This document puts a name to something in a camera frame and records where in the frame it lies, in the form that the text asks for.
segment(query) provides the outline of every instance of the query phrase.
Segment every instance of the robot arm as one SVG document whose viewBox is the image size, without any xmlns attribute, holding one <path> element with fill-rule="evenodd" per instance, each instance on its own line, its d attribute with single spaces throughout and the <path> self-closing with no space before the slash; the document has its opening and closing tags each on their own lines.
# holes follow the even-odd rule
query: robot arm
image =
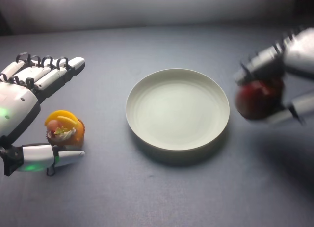
<svg viewBox="0 0 314 227">
<path fill-rule="evenodd" d="M 20 60 L 27 55 L 27 60 Z M 28 128 L 40 112 L 40 104 L 85 67 L 85 60 L 62 57 L 43 60 L 28 53 L 19 54 L 0 74 L 0 156 L 4 174 L 39 171 L 77 161 L 84 152 L 77 147 L 50 144 L 15 147 L 14 141 Z"/>
<path fill-rule="evenodd" d="M 245 85 L 254 80 L 282 77 L 285 73 L 314 79 L 314 28 L 299 34 L 291 34 L 272 47 L 249 59 L 248 64 L 241 64 L 236 73 L 238 85 Z M 287 106 L 277 111 L 265 121 L 277 124 L 291 119 L 304 122 L 304 118 L 314 113 L 314 92 L 295 98 Z"/>
</svg>

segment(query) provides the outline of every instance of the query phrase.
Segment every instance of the gray table surface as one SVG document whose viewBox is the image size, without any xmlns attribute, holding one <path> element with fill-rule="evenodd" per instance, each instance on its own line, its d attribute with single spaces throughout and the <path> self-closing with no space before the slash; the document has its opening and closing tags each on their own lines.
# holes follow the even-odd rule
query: gray table surface
<svg viewBox="0 0 314 227">
<path fill-rule="evenodd" d="M 53 177 L 1 176 L 0 226 L 314 226 L 313 121 L 269 128 L 247 122 L 233 104 L 239 60 L 284 30 L 202 25 L 1 37 L 0 69 L 24 51 L 85 58 L 83 72 L 42 103 L 15 145 L 45 142 L 44 120 L 65 109 L 85 123 L 86 156 Z M 167 68 L 208 75 L 230 101 L 219 150 L 194 165 L 164 164 L 145 153 L 125 118 L 131 88 Z M 286 101 L 313 87 L 289 76 L 286 84 Z"/>
</svg>

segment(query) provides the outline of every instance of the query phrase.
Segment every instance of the round plate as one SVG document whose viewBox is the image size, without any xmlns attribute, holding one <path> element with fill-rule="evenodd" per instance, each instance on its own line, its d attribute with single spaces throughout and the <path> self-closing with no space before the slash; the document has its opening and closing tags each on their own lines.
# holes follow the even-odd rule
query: round plate
<svg viewBox="0 0 314 227">
<path fill-rule="evenodd" d="M 185 151 L 214 140 L 229 119 L 228 99 L 209 77 L 187 69 L 153 73 L 131 90 L 126 115 L 133 132 L 165 150 Z"/>
</svg>

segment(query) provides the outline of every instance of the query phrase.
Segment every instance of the green light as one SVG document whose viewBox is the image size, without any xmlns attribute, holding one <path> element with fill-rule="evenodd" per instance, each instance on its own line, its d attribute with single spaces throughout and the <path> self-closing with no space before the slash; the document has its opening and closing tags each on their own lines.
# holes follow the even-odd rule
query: green light
<svg viewBox="0 0 314 227">
<path fill-rule="evenodd" d="M 0 117 L 4 117 L 5 115 L 7 115 L 7 110 L 5 108 L 0 108 Z"/>
<path fill-rule="evenodd" d="M 42 171 L 44 169 L 44 167 L 42 165 L 29 165 L 27 167 L 24 167 L 23 171 L 25 172 L 38 172 L 38 171 Z"/>
</svg>

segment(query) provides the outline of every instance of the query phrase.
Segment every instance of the gray wall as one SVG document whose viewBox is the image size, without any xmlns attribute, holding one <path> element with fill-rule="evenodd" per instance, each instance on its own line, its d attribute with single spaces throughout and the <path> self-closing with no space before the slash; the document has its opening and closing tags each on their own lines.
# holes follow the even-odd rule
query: gray wall
<svg viewBox="0 0 314 227">
<path fill-rule="evenodd" d="M 293 0 L 0 0 L 15 33 L 285 16 Z"/>
</svg>

